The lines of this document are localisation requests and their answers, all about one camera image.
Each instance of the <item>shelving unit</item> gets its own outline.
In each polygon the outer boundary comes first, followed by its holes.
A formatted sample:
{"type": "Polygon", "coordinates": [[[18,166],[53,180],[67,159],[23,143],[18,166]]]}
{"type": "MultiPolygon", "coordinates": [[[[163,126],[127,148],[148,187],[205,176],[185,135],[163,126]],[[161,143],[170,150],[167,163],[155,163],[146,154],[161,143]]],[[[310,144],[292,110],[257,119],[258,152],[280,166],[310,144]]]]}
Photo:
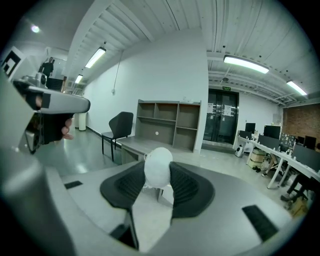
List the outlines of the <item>shelving unit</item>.
{"type": "Polygon", "coordinates": [[[135,136],[194,151],[201,103],[138,100],[135,136]]]}
{"type": "Polygon", "coordinates": [[[181,148],[188,151],[194,151],[197,137],[196,129],[185,129],[177,127],[173,142],[174,148],[181,148]]]}

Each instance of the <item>black chair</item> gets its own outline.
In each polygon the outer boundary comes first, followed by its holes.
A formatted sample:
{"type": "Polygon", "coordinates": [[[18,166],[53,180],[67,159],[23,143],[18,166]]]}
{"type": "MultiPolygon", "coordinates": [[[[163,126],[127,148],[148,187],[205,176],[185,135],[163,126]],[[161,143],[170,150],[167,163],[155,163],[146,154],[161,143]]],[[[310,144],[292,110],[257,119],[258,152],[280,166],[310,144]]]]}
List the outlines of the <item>black chair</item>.
{"type": "Polygon", "coordinates": [[[117,139],[128,137],[131,134],[132,122],[134,119],[134,114],[130,112],[120,112],[109,122],[111,131],[104,132],[102,136],[102,154],[104,154],[104,139],[108,139],[111,145],[111,156],[112,161],[114,161],[114,150],[112,143],[114,140],[114,149],[116,149],[117,139]]]}

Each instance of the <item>brick wall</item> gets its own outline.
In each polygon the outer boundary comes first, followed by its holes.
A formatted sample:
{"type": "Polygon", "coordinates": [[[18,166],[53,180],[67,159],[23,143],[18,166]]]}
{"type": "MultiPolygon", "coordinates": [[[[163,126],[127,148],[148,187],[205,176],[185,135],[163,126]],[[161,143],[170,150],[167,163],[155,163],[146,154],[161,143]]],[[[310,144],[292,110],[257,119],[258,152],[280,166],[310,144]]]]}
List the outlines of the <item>brick wall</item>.
{"type": "Polygon", "coordinates": [[[320,104],[284,108],[282,131],[316,137],[316,144],[320,143],[320,104]]]}

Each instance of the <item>ceiling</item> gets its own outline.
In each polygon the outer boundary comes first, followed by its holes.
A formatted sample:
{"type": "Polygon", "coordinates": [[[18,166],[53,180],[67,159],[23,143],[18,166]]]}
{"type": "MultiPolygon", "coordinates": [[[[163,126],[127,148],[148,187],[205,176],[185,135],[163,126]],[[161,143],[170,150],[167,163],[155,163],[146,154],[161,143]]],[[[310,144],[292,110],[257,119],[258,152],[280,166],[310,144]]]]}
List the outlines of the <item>ceiling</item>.
{"type": "Polygon", "coordinates": [[[319,96],[315,51],[290,13],[272,0],[95,0],[72,40],[68,77],[81,73],[90,79],[101,65],[141,40],[152,42],[198,27],[207,50],[210,86],[229,86],[286,106],[305,100],[286,85],[293,80],[309,98],[319,96]],[[98,47],[105,47],[107,54],[84,68],[98,47]],[[270,72],[226,64],[225,54],[261,63],[270,72]]]}

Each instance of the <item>glass door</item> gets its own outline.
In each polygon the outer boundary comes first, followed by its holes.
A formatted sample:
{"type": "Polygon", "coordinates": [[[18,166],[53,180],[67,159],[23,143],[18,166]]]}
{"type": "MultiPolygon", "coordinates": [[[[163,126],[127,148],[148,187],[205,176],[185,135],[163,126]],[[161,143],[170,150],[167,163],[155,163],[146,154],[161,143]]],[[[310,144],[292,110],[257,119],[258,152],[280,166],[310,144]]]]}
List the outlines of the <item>glass door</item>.
{"type": "Polygon", "coordinates": [[[238,98],[235,92],[209,90],[203,139],[233,144],[238,122],[238,98]]]}

